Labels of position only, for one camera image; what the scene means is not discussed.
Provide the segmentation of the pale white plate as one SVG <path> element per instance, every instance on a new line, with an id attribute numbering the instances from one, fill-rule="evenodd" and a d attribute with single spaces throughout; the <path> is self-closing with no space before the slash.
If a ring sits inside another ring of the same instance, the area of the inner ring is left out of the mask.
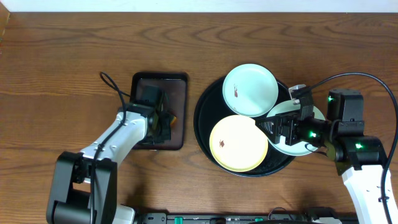
<path id="1" fill-rule="evenodd" d="M 294 111 L 294 110 L 299 110 L 300 106 L 299 105 L 294 105 L 292 100 L 287 100 L 279 103 L 278 105 L 275 105 L 273 109 L 268 112 L 267 117 L 275 116 L 276 114 L 279 113 L 284 113 L 288 111 Z M 307 154 L 312 153 L 313 151 L 317 151 L 318 148 L 307 143 L 304 141 L 301 141 L 297 144 L 294 144 L 293 146 L 288 146 L 285 143 L 285 137 L 282 136 L 280 138 L 280 143 L 274 144 L 271 141 L 269 141 L 271 146 L 273 146 L 275 149 L 277 149 L 279 152 L 282 152 L 284 154 L 290 155 L 290 156 L 305 156 Z"/>

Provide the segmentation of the orange green scrub sponge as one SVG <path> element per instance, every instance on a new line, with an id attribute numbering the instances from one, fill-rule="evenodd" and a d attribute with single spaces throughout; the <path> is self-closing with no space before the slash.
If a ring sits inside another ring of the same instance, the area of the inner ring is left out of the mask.
<path id="1" fill-rule="evenodd" d="M 176 122 L 177 118 L 174 115 L 170 116 L 170 125 L 173 126 L 174 123 Z"/>

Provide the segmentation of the yellow plate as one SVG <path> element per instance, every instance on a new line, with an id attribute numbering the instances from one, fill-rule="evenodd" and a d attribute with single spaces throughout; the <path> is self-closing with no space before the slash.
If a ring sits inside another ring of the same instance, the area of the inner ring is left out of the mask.
<path id="1" fill-rule="evenodd" d="M 255 120 L 242 115 L 221 119 L 211 131 L 210 151 L 218 164 L 229 171 L 253 170 L 268 153 L 268 138 Z"/>

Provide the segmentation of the light green plate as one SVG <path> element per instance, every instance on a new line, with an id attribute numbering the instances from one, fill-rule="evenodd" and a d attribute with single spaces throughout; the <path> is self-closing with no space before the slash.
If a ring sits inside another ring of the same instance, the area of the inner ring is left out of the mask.
<path id="1" fill-rule="evenodd" d="M 279 87 L 270 70 L 247 63 L 233 68 L 227 74 L 222 95 L 227 106 L 236 114 L 258 117 L 275 105 Z"/>

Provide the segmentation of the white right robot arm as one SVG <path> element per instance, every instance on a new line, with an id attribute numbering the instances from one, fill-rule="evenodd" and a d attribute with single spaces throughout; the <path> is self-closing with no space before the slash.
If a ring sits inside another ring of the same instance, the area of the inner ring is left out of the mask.
<path id="1" fill-rule="evenodd" d="M 325 147 L 354 203 L 360 223 L 395 223 L 397 205 L 382 142 L 364 135 L 363 96 L 359 91 L 334 89 L 328 94 L 325 120 L 315 118 L 310 93 L 299 109 L 256 119 L 256 126 L 273 144 L 308 143 Z"/>

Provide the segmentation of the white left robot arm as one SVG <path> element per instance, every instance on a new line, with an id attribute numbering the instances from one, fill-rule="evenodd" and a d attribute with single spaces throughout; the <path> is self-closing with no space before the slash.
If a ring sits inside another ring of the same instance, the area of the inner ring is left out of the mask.
<path id="1" fill-rule="evenodd" d="M 140 98 L 122 103 L 112 125 L 80 152 L 56 161 L 47 205 L 48 223 L 134 223 L 135 210 L 117 203 L 118 168 L 136 144 L 171 138 L 165 92 L 145 86 Z"/>

